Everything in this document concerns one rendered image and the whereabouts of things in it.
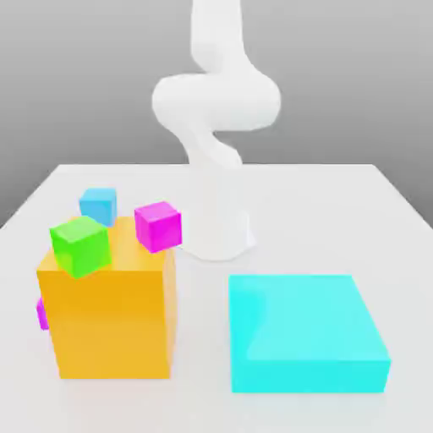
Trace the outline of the small magenta cube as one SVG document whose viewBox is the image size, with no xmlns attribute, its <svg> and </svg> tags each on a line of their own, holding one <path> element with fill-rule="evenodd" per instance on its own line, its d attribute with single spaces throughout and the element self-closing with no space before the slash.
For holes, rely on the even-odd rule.
<svg viewBox="0 0 433 433">
<path fill-rule="evenodd" d="M 37 317 L 38 317 L 38 321 L 40 324 L 40 328 L 43 331 L 48 331 L 49 330 L 49 325 L 48 325 L 48 320 L 47 320 L 47 314 L 45 311 L 45 307 L 43 304 L 43 300 L 42 298 L 39 298 L 36 304 L 36 313 L 37 313 Z"/>
<path fill-rule="evenodd" d="M 136 238 L 151 253 L 182 243 L 181 213 L 161 201 L 134 210 Z"/>
</svg>

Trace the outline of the small blue cube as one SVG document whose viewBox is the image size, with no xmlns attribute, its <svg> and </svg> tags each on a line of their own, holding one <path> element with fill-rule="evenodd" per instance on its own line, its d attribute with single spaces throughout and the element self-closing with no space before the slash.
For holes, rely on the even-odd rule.
<svg viewBox="0 0 433 433">
<path fill-rule="evenodd" d="M 114 188 L 88 188 L 79 198 L 82 216 L 112 227 L 117 218 L 117 194 Z"/>
</svg>

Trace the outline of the small green cube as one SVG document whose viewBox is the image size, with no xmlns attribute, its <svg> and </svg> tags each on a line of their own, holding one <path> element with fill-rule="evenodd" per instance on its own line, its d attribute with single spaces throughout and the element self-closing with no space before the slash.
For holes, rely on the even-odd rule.
<svg viewBox="0 0 433 433">
<path fill-rule="evenodd" d="M 75 279 L 112 263 L 107 227 L 89 216 L 51 227 L 49 233 L 56 262 Z"/>
</svg>

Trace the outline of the large cyan box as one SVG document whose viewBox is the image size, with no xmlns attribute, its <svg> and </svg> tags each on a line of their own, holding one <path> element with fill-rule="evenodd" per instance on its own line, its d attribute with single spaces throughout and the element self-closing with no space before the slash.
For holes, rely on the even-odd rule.
<svg viewBox="0 0 433 433">
<path fill-rule="evenodd" d="M 228 278 L 237 393 L 382 393 L 391 358 L 349 275 Z"/>
</svg>

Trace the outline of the large orange box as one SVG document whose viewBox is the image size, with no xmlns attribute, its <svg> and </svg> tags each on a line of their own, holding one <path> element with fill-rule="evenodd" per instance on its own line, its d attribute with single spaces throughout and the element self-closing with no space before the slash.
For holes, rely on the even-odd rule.
<svg viewBox="0 0 433 433">
<path fill-rule="evenodd" d="M 108 230 L 112 263 L 75 279 L 52 251 L 36 269 L 63 379 L 167 379 L 177 330 L 175 251 L 150 253 L 134 218 Z"/>
</svg>

